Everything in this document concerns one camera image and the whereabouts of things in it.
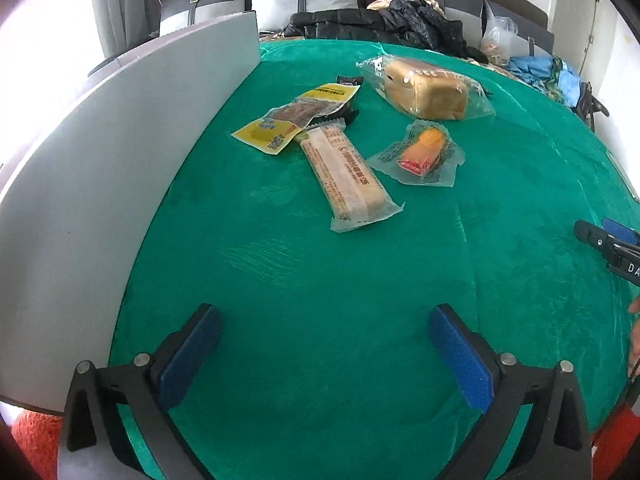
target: loaf of bread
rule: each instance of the loaf of bread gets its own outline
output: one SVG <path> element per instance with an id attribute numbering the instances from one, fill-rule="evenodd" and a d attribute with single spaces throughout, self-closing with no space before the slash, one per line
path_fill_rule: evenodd
<path id="1" fill-rule="evenodd" d="M 462 120 L 468 86 L 455 72 L 395 57 L 383 69 L 386 98 L 419 119 Z"/>
<path id="2" fill-rule="evenodd" d="M 334 231 L 349 231 L 402 210 L 338 124 L 313 128 L 297 140 L 334 212 Z"/>

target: clothing pile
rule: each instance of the clothing pile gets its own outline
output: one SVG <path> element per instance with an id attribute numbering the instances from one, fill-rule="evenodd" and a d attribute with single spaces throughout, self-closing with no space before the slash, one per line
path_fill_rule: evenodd
<path id="1" fill-rule="evenodd" d="M 462 22 L 447 20 L 431 1 L 391 0 L 387 8 L 380 7 L 297 12 L 284 36 L 400 44 L 488 63 L 482 52 L 466 44 Z"/>
<path id="2" fill-rule="evenodd" d="M 558 56 L 512 57 L 507 70 L 544 95 L 568 108 L 580 99 L 580 76 Z"/>

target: bedsheet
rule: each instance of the bedsheet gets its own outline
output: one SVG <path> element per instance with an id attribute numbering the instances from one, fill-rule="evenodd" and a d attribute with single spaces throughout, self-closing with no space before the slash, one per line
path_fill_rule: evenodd
<path id="1" fill-rule="evenodd" d="M 218 480 L 429 479 L 479 416 L 428 339 L 428 312 L 447 302 L 497 351 L 531 365 L 572 361 L 597 425 L 625 381 L 626 306 L 637 291 L 572 227 L 605 216 L 640 226 L 600 141 L 534 89 L 433 52 L 323 40 L 261 50 L 148 229 L 111 363 L 152 351 L 201 302 L 215 304 L 220 344 L 170 415 Z M 336 234 L 296 143 L 269 156 L 230 134 L 383 53 L 477 79 L 497 115 L 447 122 L 466 152 L 452 189 L 378 174 L 404 211 Z M 347 134 L 365 158 L 411 122 L 369 86 L 355 103 Z M 523 412 L 492 476 L 525 421 Z M 160 478 L 129 416 L 126 425 Z"/>

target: curtain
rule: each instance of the curtain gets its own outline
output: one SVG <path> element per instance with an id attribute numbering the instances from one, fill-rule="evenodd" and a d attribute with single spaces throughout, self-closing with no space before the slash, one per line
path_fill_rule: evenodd
<path id="1" fill-rule="evenodd" d="M 160 28 L 158 0 L 92 0 L 104 57 L 113 57 L 148 40 Z"/>

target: plastic bag of food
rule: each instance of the plastic bag of food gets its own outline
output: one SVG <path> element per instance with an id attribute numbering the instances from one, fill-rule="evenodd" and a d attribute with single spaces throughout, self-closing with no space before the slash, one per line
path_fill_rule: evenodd
<path id="1" fill-rule="evenodd" d="M 333 117 L 347 109 L 362 79 L 338 76 L 337 80 L 304 92 L 289 104 L 272 108 L 231 135 L 261 152 L 277 155 L 315 118 Z"/>
<path id="2" fill-rule="evenodd" d="M 465 152 L 451 139 L 442 124 L 414 121 L 404 140 L 367 159 L 374 170 L 410 186 L 453 187 L 456 170 Z"/>
<path id="3" fill-rule="evenodd" d="M 460 121 L 495 114 L 478 81 L 446 68 L 390 54 L 356 65 L 378 94 L 414 119 Z"/>
<path id="4" fill-rule="evenodd" d="M 344 121 L 322 124 L 296 136 L 334 211 L 338 233 L 385 220 L 397 206 L 344 135 Z"/>
<path id="5" fill-rule="evenodd" d="M 513 40 L 518 37 L 518 26 L 511 18 L 495 16 L 486 22 L 486 32 L 480 50 L 491 64 L 506 66 L 513 51 Z"/>

